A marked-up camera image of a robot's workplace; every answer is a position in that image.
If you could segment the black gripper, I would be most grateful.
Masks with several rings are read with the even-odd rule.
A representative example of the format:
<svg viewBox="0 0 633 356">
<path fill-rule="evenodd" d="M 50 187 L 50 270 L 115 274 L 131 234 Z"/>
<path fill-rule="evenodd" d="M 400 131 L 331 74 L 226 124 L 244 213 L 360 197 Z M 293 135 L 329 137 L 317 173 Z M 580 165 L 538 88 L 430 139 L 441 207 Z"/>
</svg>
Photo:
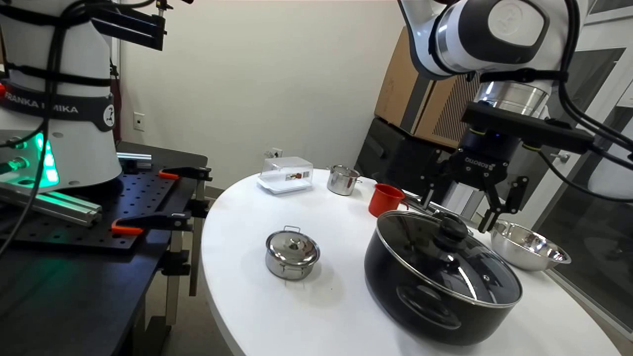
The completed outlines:
<svg viewBox="0 0 633 356">
<path fill-rule="evenodd" d="M 428 189 L 426 201 L 443 205 L 455 183 L 485 193 L 489 211 L 479 230 L 491 232 L 503 215 L 517 215 L 525 207 L 528 179 L 519 177 L 507 199 L 499 197 L 497 187 L 509 177 L 509 163 L 519 147 L 515 137 L 497 131 L 467 129 L 457 153 L 451 157 L 451 173 L 438 171 L 424 179 Z"/>
</svg>

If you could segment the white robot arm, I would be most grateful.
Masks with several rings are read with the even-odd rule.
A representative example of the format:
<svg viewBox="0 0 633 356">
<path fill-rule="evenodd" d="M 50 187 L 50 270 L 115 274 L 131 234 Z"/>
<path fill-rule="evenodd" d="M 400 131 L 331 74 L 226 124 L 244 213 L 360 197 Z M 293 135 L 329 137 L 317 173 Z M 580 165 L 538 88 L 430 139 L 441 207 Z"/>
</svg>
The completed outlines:
<svg viewBox="0 0 633 356">
<path fill-rule="evenodd" d="M 582 5 L 578 0 L 398 0 L 410 37 L 412 64 L 430 80 L 467 78 L 477 96 L 467 106 L 467 133 L 439 177 L 481 191 L 489 211 L 479 228 L 491 230 L 523 209 L 527 183 L 509 195 L 515 151 L 525 145 L 584 153 L 592 137 L 538 112 L 568 82 Z"/>
</svg>

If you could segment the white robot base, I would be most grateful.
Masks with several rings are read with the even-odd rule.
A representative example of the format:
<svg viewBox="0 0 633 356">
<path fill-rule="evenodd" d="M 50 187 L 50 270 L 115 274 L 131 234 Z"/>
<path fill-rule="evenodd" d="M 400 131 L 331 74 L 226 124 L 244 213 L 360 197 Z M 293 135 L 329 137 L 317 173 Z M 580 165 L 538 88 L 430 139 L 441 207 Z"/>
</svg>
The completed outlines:
<svg viewBox="0 0 633 356">
<path fill-rule="evenodd" d="M 111 0 L 2 0 L 2 185 L 66 191 L 121 175 L 111 46 L 93 19 Z"/>
</svg>

